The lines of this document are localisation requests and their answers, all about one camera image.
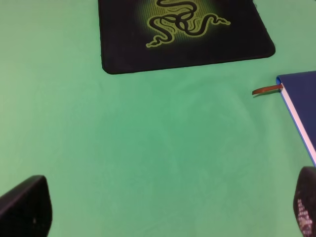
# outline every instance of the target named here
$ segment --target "green tablecloth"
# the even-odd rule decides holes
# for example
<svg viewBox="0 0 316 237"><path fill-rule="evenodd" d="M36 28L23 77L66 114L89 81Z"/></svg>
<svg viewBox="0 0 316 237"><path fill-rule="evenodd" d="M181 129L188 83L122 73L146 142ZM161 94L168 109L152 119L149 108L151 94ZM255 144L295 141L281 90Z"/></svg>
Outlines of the green tablecloth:
<svg viewBox="0 0 316 237"><path fill-rule="evenodd" d="M108 75L96 0L0 0L0 193L44 174L50 237L299 237L312 165L279 74L316 70L316 2L257 0L267 59Z"/></svg>

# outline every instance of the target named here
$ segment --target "mouse pad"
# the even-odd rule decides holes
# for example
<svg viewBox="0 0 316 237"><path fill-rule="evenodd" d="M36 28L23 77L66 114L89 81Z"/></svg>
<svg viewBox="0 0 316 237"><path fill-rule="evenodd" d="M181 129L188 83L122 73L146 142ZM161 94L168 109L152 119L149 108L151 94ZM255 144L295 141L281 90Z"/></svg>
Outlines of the mouse pad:
<svg viewBox="0 0 316 237"><path fill-rule="evenodd" d="M264 58L275 47L251 0L99 0L109 74Z"/></svg>

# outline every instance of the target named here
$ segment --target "snake logo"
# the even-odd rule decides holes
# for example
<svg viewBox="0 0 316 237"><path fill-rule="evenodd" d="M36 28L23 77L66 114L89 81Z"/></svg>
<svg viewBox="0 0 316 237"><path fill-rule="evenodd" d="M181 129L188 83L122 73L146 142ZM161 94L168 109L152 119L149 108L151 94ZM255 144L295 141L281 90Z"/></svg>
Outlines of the snake logo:
<svg viewBox="0 0 316 237"><path fill-rule="evenodd" d="M201 37L207 32L209 24L227 26L231 24L215 13L205 14L201 18L197 17L198 5L193 0L173 2L170 2L170 0L155 0L155 5L164 8L168 13L148 19L147 25L155 30L158 35L155 35L153 41L146 44L147 48L172 43L177 32L183 32L189 37Z"/></svg>

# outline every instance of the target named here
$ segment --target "blue notebook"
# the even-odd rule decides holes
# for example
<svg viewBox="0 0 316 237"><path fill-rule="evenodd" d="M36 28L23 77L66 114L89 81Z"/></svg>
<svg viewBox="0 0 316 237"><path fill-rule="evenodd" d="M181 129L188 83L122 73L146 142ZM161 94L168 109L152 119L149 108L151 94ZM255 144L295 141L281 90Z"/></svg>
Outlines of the blue notebook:
<svg viewBox="0 0 316 237"><path fill-rule="evenodd" d="M316 166L316 71L281 75L276 83Z"/></svg>

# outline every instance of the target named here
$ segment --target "green snake logo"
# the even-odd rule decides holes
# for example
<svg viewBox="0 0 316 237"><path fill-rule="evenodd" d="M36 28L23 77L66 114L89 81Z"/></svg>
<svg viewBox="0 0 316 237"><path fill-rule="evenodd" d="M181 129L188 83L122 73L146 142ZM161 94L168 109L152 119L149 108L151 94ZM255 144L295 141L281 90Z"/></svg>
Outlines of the green snake logo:
<svg viewBox="0 0 316 237"><path fill-rule="evenodd" d="M201 37L207 32L209 24L230 25L231 23L215 13L208 13L201 18L196 16L198 5L193 0L173 1L155 0L156 7L163 7L168 13L153 16L148 19L147 25L158 35L153 41L146 44L147 48L158 47L163 43L172 43L177 32L183 32L189 37Z"/></svg>

